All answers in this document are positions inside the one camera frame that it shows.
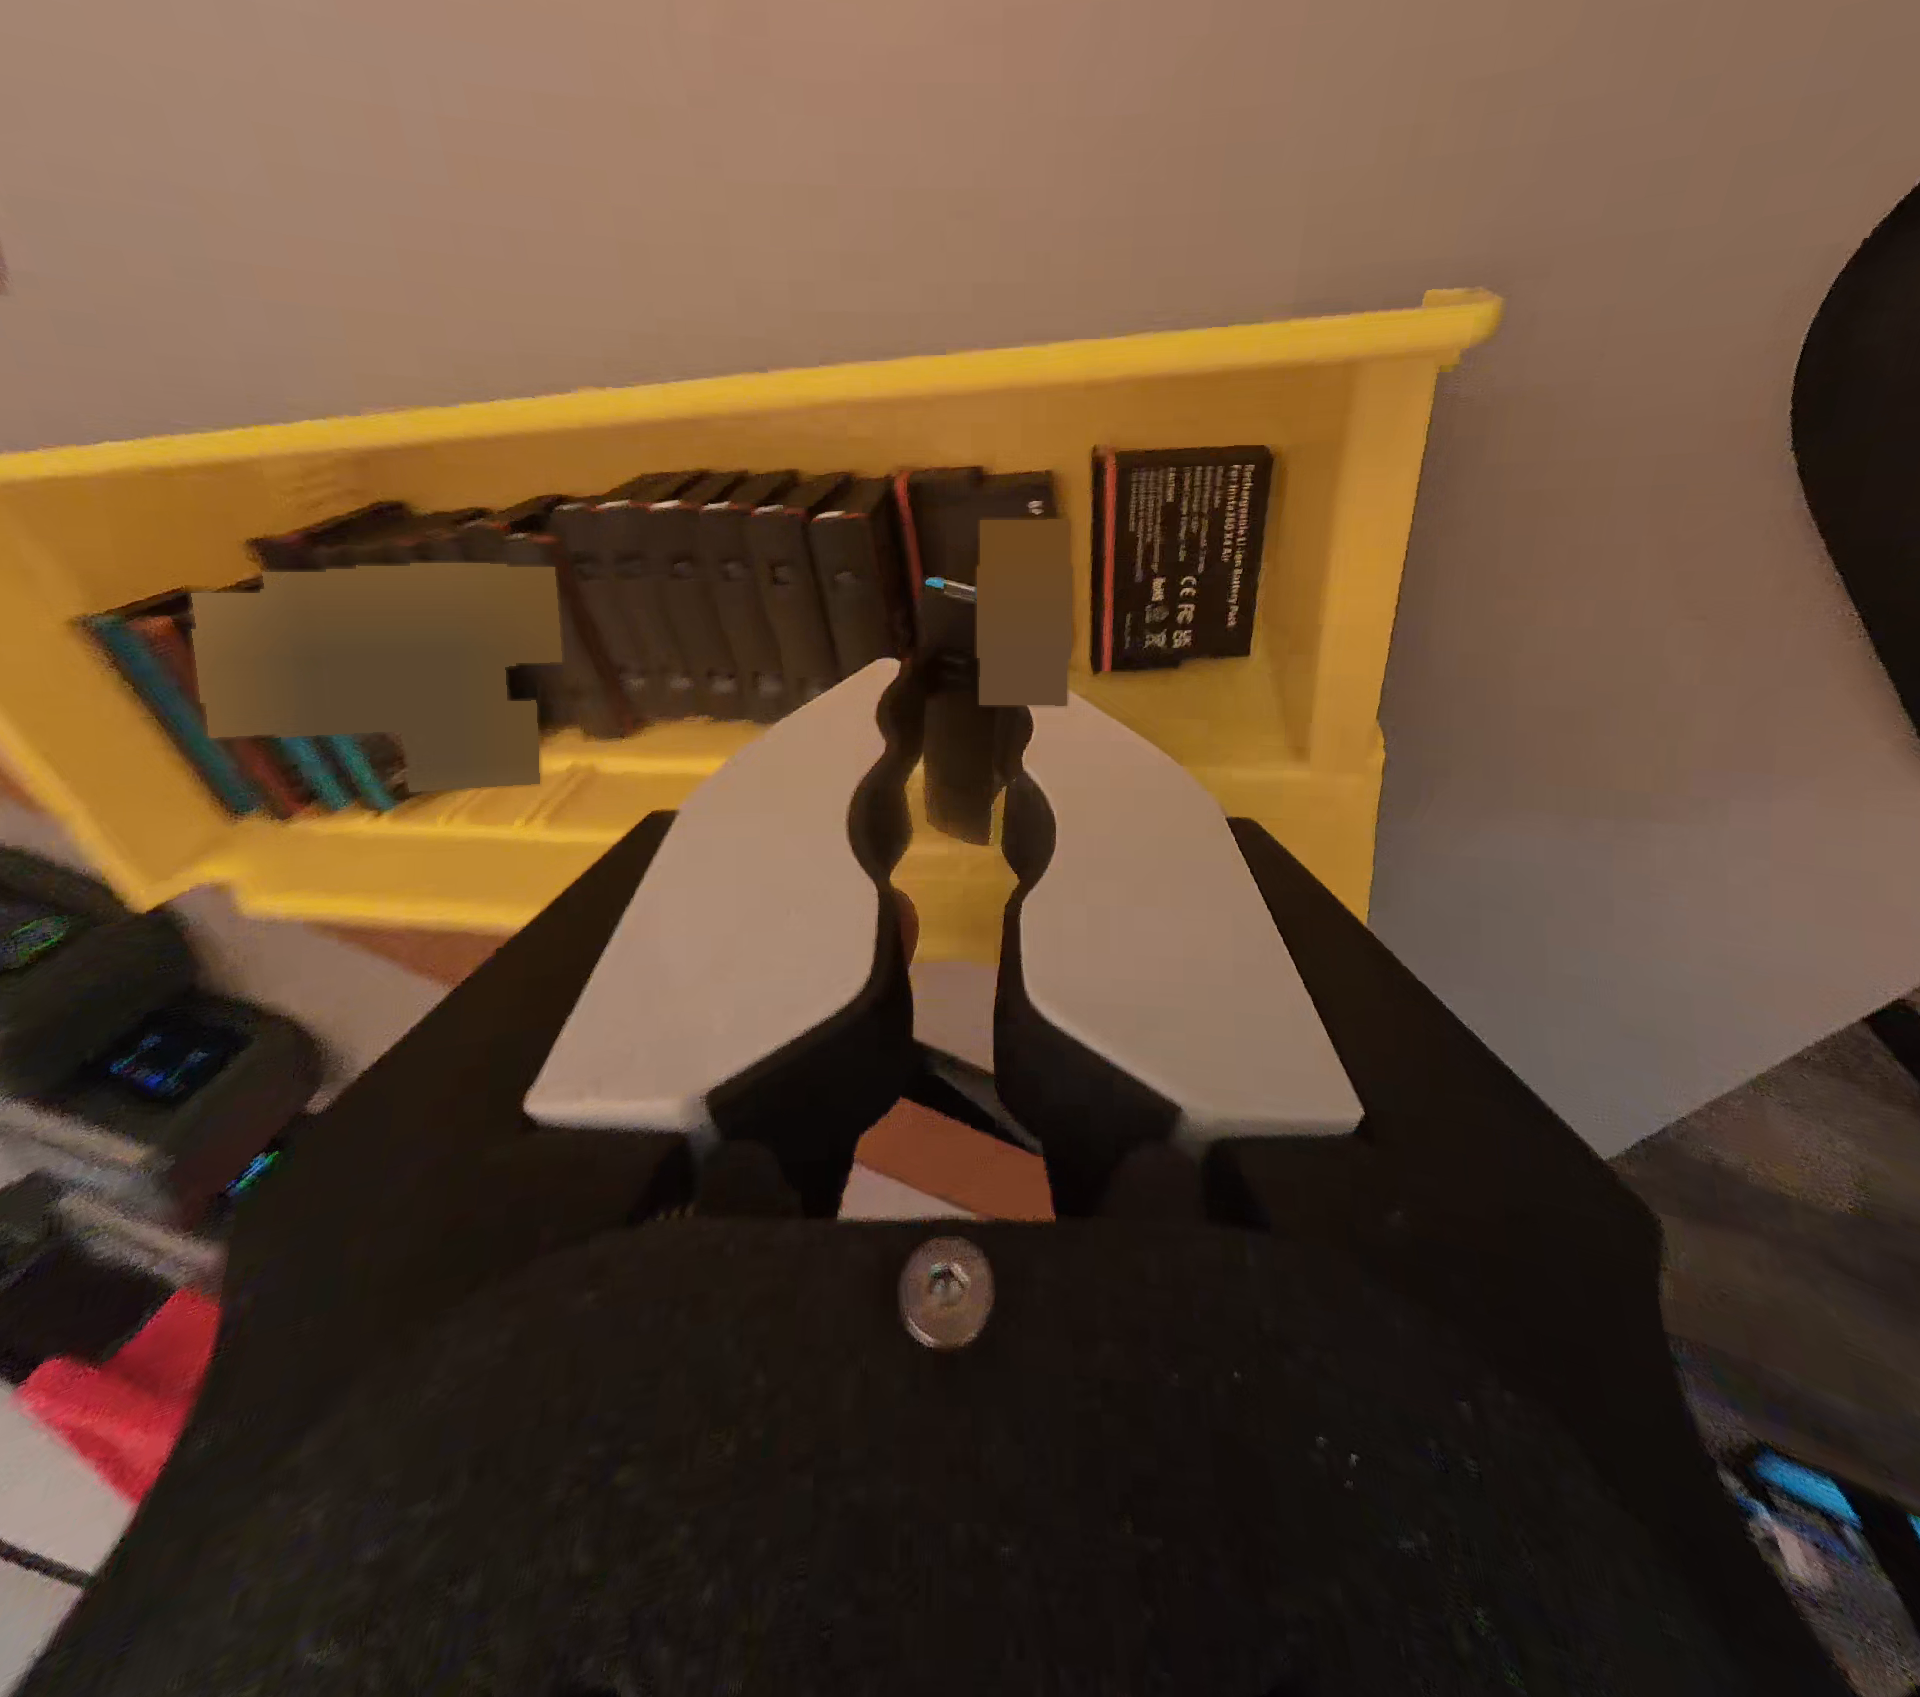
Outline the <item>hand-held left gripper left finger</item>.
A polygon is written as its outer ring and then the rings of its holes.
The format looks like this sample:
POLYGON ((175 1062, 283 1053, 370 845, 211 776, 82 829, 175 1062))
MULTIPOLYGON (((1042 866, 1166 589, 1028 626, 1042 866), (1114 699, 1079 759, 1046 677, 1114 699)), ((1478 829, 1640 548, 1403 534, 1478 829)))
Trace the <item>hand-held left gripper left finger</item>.
POLYGON ((915 1062, 897 857, 915 676, 868 660, 666 821, 522 1109, 538 1127, 761 1142, 837 1212, 915 1062))

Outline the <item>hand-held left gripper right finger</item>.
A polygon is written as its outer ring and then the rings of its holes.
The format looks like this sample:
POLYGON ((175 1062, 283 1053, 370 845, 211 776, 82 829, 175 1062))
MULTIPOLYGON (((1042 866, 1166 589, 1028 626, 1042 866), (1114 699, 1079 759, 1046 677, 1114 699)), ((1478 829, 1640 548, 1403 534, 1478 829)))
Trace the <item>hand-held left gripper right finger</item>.
POLYGON ((1362 1087, 1221 800, 1105 704, 1028 704, 1002 787, 1017 899, 998 952, 998 1097, 1053 1212, 1141 1149, 1351 1134, 1362 1087))

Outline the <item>yellow plastic bin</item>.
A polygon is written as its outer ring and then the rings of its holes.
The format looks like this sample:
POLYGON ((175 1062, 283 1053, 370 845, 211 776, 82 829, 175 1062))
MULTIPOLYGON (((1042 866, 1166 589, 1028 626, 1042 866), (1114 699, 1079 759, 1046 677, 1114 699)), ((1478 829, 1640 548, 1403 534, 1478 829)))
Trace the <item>yellow plastic bin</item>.
POLYGON ((1092 448, 1267 444, 1279 473, 1253 655, 1087 676, 1087 583, 1074 571, 1069 684, 1182 759, 1221 810, 1262 821, 1365 915, 1379 677, 1433 387, 1491 331, 1491 291, 1427 291, 1419 310, 27 448, 0 468, 9 776, 129 908, 226 882, 253 915, 522 932, 750 729, 690 717, 616 747, 553 735, 534 787, 233 821, 82 617, 171 589, 233 589, 253 571, 253 534, 361 499, 506 509, 637 468, 1046 468, 1087 558, 1092 448))

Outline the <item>black camera battery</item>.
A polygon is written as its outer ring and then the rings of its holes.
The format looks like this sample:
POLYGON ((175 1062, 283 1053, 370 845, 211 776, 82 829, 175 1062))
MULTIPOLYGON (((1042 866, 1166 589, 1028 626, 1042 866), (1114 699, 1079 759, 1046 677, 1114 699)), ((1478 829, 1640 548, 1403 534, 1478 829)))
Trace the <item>black camera battery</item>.
POLYGON ((978 525, 1053 517, 1046 468, 902 468, 897 525, 926 664, 926 821, 962 845, 988 845, 1002 739, 978 699, 978 525))

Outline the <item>row of black batteries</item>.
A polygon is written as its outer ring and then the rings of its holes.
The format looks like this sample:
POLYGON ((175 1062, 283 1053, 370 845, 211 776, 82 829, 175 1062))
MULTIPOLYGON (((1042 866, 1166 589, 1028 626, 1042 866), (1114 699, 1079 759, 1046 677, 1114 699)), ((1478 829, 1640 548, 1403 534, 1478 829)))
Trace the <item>row of black batteries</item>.
MULTIPOLYGON (((770 729, 865 660, 912 655, 915 554, 897 534, 897 493, 897 473, 852 468, 644 468, 603 493, 506 509, 361 499, 258 534, 258 571, 239 589, 417 558, 538 569, 558 589, 558 655, 502 677, 538 735, 770 729)), ((396 735, 220 739, 183 589, 82 626, 233 821, 396 810, 417 800, 396 735)))

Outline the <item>red-edged labelled black battery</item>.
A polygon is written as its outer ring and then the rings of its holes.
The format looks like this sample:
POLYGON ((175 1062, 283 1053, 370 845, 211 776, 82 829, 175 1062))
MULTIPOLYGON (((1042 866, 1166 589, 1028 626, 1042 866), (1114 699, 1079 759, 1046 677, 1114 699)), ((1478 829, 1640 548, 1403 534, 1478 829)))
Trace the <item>red-edged labelled black battery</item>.
POLYGON ((1253 655, 1272 468, 1267 444, 1087 456, 1092 676, 1253 655))

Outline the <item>black charger with blue display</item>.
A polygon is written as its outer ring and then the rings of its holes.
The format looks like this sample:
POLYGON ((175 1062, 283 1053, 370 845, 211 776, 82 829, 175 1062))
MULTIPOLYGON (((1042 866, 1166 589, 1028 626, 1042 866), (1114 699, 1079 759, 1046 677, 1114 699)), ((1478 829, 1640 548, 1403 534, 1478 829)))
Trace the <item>black charger with blue display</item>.
POLYGON ((322 1087, 322 1050, 298 1014, 242 994, 183 994, 139 1014, 66 1087, 66 1116, 233 1181, 322 1087))

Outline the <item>black charging case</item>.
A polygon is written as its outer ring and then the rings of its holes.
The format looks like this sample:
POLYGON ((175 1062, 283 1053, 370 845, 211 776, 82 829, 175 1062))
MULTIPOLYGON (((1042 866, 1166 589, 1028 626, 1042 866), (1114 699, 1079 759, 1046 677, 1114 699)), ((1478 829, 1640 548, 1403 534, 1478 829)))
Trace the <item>black charging case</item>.
POLYGON ((129 908, 97 879, 0 845, 0 1087, 48 1097, 198 987, 171 908, 129 908))

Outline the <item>red plastic bin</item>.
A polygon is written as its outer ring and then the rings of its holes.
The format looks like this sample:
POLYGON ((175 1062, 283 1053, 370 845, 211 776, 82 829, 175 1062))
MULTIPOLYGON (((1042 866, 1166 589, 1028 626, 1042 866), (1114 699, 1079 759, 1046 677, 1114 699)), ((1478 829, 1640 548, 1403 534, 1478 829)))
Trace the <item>red plastic bin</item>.
POLYGON ((139 1503, 203 1388, 220 1348, 220 1300, 175 1290, 160 1315, 97 1365, 37 1358, 14 1407, 48 1424, 91 1477, 139 1503))

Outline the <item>black office chair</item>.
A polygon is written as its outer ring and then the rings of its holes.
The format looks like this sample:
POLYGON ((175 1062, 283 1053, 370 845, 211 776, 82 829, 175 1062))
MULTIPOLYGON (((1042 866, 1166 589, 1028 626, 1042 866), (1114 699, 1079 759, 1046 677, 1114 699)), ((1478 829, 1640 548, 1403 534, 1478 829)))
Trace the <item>black office chair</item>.
POLYGON ((1920 190, 1829 286, 1787 387, 1796 482, 1920 729, 1920 190))

